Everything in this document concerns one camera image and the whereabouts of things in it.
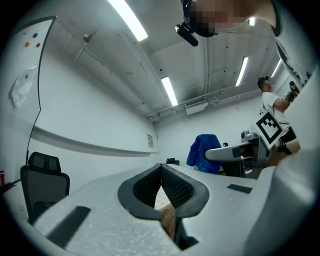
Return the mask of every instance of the white plastic bag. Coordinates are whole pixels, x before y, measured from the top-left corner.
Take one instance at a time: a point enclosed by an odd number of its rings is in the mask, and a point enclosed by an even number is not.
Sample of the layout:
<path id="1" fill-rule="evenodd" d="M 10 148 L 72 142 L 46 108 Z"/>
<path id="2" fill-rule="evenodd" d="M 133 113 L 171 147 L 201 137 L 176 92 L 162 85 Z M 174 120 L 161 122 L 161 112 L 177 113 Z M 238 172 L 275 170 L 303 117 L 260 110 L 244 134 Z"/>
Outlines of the white plastic bag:
<path id="1" fill-rule="evenodd" d="M 17 77 L 11 92 L 11 100 L 14 105 L 21 108 L 32 85 L 38 79 L 38 66 L 25 69 Z"/>

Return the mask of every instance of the neck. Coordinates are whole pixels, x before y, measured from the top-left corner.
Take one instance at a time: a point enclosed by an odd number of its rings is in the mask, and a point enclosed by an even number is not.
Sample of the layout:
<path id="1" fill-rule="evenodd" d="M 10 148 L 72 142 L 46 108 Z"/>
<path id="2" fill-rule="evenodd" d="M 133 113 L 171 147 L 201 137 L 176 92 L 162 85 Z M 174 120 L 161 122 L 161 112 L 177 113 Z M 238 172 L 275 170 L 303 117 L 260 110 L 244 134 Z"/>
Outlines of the neck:
<path id="1" fill-rule="evenodd" d="M 276 13 L 271 0 L 239 0 L 247 19 L 255 17 L 276 27 Z"/>

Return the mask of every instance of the fluorescent light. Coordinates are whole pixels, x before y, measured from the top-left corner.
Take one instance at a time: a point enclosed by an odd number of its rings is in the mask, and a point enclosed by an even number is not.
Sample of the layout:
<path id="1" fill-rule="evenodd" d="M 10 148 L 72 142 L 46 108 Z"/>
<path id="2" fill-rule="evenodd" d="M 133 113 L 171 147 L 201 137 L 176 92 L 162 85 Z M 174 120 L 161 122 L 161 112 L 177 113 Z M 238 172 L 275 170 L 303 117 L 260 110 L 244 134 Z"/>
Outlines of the fluorescent light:
<path id="1" fill-rule="evenodd" d="M 250 25 L 250 26 L 254 26 L 255 23 L 256 23 L 256 18 L 250 18 L 250 19 L 249 19 L 249 25 Z"/>
<path id="2" fill-rule="evenodd" d="M 279 68 L 279 66 L 280 66 L 280 63 L 281 63 L 281 59 L 279 59 L 279 62 L 278 62 L 278 64 L 276 65 L 276 67 L 275 67 L 275 69 L 274 69 L 274 71 L 273 71 L 273 73 L 272 73 L 272 75 L 271 75 L 272 78 L 275 76 L 275 74 L 276 74 L 276 72 L 277 72 L 277 70 L 278 70 L 278 68 Z"/>
<path id="3" fill-rule="evenodd" d="M 174 89 L 172 88 L 169 76 L 162 78 L 161 81 L 162 81 L 163 86 L 166 90 L 166 93 L 169 96 L 169 99 L 171 101 L 172 106 L 174 107 L 174 106 L 178 105 L 176 95 L 175 95 Z"/>
<path id="4" fill-rule="evenodd" d="M 248 60 L 249 60 L 248 57 L 243 57 L 241 71 L 240 71 L 239 78 L 238 78 L 238 81 L 236 82 L 235 86 L 239 86 L 240 85 L 242 77 L 244 76 L 244 73 L 246 71 Z"/>
<path id="5" fill-rule="evenodd" d="M 140 21 L 125 0 L 108 0 L 140 42 L 148 37 Z"/>

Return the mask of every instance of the blue jacket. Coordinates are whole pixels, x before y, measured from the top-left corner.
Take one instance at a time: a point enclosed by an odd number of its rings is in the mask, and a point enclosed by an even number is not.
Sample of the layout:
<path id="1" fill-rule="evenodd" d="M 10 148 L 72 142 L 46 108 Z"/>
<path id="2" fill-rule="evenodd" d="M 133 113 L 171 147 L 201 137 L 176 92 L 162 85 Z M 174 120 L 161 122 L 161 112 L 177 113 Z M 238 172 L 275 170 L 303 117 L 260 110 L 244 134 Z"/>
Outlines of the blue jacket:
<path id="1" fill-rule="evenodd" d="M 188 166 L 196 166 L 201 172 L 204 173 L 218 174 L 220 167 L 224 162 L 206 160 L 205 152 L 207 150 L 219 148 L 221 148 L 221 145 L 216 135 L 199 135 L 196 137 L 195 142 L 190 147 L 186 164 Z"/>

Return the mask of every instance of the air conditioner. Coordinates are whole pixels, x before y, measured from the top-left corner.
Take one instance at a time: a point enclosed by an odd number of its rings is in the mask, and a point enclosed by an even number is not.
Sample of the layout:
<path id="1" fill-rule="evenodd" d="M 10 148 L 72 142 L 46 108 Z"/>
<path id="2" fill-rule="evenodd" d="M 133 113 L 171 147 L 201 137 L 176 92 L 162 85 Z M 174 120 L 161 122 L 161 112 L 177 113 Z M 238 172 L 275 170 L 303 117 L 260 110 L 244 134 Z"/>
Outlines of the air conditioner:
<path id="1" fill-rule="evenodd" d="M 208 102 L 206 100 L 206 97 L 197 98 L 195 100 L 191 100 L 185 105 L 185 111 L 187 115 L 192 115 L 194 113 L 204 111 L 206 106 L 208 106 Z"/>

